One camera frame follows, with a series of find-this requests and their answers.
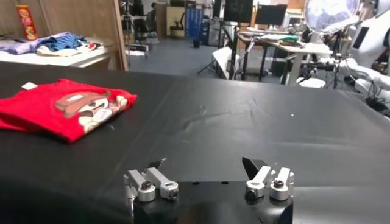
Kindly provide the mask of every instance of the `office chair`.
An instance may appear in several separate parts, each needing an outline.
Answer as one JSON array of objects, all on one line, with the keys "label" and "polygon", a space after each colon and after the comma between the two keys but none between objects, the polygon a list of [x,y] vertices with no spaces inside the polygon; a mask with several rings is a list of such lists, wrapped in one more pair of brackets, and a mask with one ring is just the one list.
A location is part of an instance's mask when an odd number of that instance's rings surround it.
[{"label": "office chair", "polygon": [[183,25],[184,16],[185,16],[185,13],[182,14],[182,18],[180,19],[180,22],[175,21],[176,26],[171,26],[171,37],[173,37],[173,32],[184,30],[184,25]]}]

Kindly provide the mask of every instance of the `gray floor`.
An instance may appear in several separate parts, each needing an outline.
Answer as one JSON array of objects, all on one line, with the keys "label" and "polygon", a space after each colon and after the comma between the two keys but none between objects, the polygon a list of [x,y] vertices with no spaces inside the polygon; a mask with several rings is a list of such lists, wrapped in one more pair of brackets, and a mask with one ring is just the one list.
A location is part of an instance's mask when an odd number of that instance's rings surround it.
[{"label": "gray floor", "polygon": [[[191,40],[160,40],[158,44],[150,46],[150,50],[147,53],[149,58],[145,58],[144,56],[130,56],[130,71],[217,78],[217,75],[212,69],[206,69],[200,75],[197,74],[200,69],[213,60],[212,53],[216,49],[216,47],[208,46],[200,46],[199,49],[195,49]],[[238,50],[238,54],[243,55],[244,50]],[[247,66],[247,73],[249,74],[247,81],[258,82],[256,74],[260,71],[262,56],[263,51],[252,50],[250,52]],[[272,56],[273,50],[270,49],[267,57],[272,58]],[[265,69],[269,69],[270,67],[271,61],[266,61]],[[333,75],[322,72],[319,74],[319,78],[326,80],[330,86],[332,85]],[[269,75],[263,77],[262,82],[278,84],[279,77]],[[338,89],[352,90],[345,83],[340,83]]]},{"label": "gray floor", "polygon": [[[142,56],[130,57],[130,71],[197,76],[198,70],[212,61],[215,50],[216,47],[207,46],[195,49],[190,40],[160,40],[158,44],[151,46],[148,59]],[[202,75],[215,76],[208,70]]]}]

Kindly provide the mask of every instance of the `fan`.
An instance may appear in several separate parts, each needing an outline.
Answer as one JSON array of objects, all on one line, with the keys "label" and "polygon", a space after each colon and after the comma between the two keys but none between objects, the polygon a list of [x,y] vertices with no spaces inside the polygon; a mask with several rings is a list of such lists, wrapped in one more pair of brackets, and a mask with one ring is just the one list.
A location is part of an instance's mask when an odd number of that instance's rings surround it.
[{"label": "fan", "polygon": [[360,0],[306,0],[305,22],[313,31],[311,44],[307,47],[321,47],[329,50],[321,39],[322,35],[328,35],[340,31],[345,26],[357,23],[356,15]]}]

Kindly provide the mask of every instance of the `purple cloth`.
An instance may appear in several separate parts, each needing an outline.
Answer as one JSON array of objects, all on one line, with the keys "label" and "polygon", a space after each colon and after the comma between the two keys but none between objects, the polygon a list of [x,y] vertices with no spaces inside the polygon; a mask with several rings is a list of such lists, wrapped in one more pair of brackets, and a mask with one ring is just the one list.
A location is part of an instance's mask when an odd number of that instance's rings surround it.
[{"label": "purple cloth", "polygon": [[14,44],[12,46],[4,46],[4,47],[0,46],[0,51],[7,51],[8,53],[11,53],[11,54],[25,54],[25,53],[35,52],[36,47],[40,43],[42,43],[43,41],[46,41],[46,40],[50,39],[51,37],[57,38],[57,37],[62,37],[64,35],[69,35],[69,34],[72,34],[72,33],[63,32],[63,33],[55,34],[53,36],[39,38],[39,39],[36,39],[34,41],[28,41],[25,43]]}]

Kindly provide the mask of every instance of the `metal bracket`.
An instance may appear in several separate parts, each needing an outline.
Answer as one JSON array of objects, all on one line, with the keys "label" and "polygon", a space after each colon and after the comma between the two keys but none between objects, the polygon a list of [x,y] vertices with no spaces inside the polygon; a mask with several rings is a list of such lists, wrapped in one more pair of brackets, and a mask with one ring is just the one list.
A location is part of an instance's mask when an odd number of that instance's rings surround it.
[{"label": "metal bracket", "polygon": [[285,201],[294,195],[294,173],[290,168],[282,167],[278,177],[269,187],[269,196],[277,201]]},{"label": "metal bracket", "polygon": [[270,171],[271,167],[263,166],[253,180],[246,182],[245,198],[247,200],[256,200],[264,197],[264,188],[267,184],[267,182],[264,184],[264,181],[268,181]]},{"label": "metal bracket", "polygon": [[161,198],[168,200],[176,200],[179,196],[179,185],[175,181],[167,179],[156,168],[151,167],[146,169],[145,179],[153,183],[160,190]]},{"label": "metal bracket", "polygon": [[124,175],[127,178],[128,187],[135,187],[138,193],[138,199],[142,202],[149,202],[156,198],[156,188],[150,181],[146,181],[137,170],[127,171]]}]

